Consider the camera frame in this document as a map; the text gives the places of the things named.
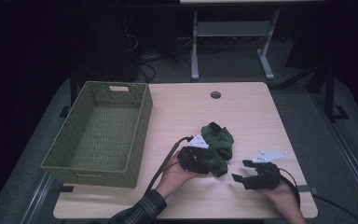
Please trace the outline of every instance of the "person's right hand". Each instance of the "person's right hand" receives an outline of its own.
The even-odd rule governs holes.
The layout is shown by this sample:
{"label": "person's right hand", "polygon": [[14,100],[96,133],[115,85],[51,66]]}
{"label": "person's right hand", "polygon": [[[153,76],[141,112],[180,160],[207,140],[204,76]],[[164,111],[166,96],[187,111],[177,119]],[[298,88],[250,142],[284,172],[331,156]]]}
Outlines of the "person's right hand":
{"label": "person's right hand", "polygon": [[168,161],[167,168],[162,173],[161,179],[156,187],[156,191],[167,199],[171,194],[181,188],[185,182],[198,176],[199,174],[186,171],[179,164],[179,151],[177,151]]}
{"label": "person's right hand", "polygon": [[258,189],[257,191],[272,201],[289,224],[307,223],[297,205],[295,194],[283,181],[275,189]]}

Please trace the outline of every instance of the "person's left hand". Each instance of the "person's left hand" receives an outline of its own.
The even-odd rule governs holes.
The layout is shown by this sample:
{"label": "person's left hand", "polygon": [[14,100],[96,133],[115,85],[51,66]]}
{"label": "person's left hand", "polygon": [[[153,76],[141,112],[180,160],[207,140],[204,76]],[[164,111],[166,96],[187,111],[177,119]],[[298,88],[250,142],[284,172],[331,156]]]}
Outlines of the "person's left hand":
{"label": "person's left hand", "polygon": [[179,151],[168,161],[166,169],[162,173],[161,180],[156,187],[156,191],[158,191],[164,199],[167,199],[171,194],[179,190],[185,182],[199,175],[194,172],[185,171],[182,168],[177,158],[178,153]]}

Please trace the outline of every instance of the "plaid sleeve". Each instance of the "plaid sleeve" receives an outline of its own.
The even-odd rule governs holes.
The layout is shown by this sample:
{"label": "plaid sleeve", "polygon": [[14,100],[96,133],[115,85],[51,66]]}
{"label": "plaid sleeve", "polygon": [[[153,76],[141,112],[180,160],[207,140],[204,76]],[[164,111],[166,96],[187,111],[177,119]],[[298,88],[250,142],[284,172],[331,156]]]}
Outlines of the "plaid sleeve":
{"label": "plaid sleeve", "polygon": [[166,207],[164,198],[152,189],[136,205],[114,215],[109,224],[151,223]]}

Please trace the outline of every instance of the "green fabric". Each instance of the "green fabric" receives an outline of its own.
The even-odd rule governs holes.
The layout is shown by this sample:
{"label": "green fabric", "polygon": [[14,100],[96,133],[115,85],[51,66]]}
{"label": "green fabric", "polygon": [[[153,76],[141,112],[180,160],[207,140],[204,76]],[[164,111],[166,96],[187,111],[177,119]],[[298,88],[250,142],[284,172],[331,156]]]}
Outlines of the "green fabric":
{"label": "green fabric", "polygon": [[232,158],[234,138],[226,127],[222,129],[214,122],[202,127],[201,135],[209,145],[207,150],[213,153],[212,157],[204,160],[203,163],[211,168],[214,176],[225,175],[228,171],[226,161]]}

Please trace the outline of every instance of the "table hole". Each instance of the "table hole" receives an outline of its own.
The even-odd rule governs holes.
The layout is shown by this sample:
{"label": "table hole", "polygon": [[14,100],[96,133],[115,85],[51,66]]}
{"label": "table hole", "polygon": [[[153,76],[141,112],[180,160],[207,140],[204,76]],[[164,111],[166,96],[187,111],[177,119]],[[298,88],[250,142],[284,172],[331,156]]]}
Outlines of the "table hole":
{"label": "table hole", "polygon": [[218,91],[213,91],[211,92],[211,97],[214,99],[219,99],[220,97],[222,97],[222,94]]}

